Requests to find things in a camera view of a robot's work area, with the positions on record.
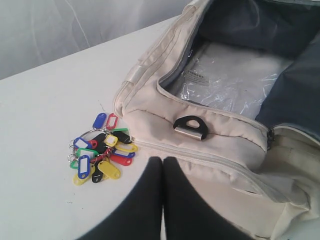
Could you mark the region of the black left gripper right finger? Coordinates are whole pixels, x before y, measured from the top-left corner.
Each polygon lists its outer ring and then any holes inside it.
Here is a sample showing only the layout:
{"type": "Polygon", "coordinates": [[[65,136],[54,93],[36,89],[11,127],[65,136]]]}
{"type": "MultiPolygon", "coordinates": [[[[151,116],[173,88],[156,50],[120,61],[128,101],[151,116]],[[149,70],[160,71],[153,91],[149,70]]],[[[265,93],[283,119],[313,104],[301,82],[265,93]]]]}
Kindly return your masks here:
{"type": "Polygon", "coordinates": [[[251,240],[197,193],[175,157],[162,162],[165,234],[168,240],[251,240]]]}

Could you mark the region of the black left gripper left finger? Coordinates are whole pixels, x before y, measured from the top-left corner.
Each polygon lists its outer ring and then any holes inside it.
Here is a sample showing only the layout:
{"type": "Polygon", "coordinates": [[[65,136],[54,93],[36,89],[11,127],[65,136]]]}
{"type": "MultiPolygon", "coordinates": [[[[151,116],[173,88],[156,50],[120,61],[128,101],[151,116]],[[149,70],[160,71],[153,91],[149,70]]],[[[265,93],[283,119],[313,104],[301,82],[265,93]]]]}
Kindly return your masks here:
{"type": "Polygon", "coordinates": [[[126,198],[81,240],[159,240],[163,214],[163,163],[152,156],[126,198]]]}

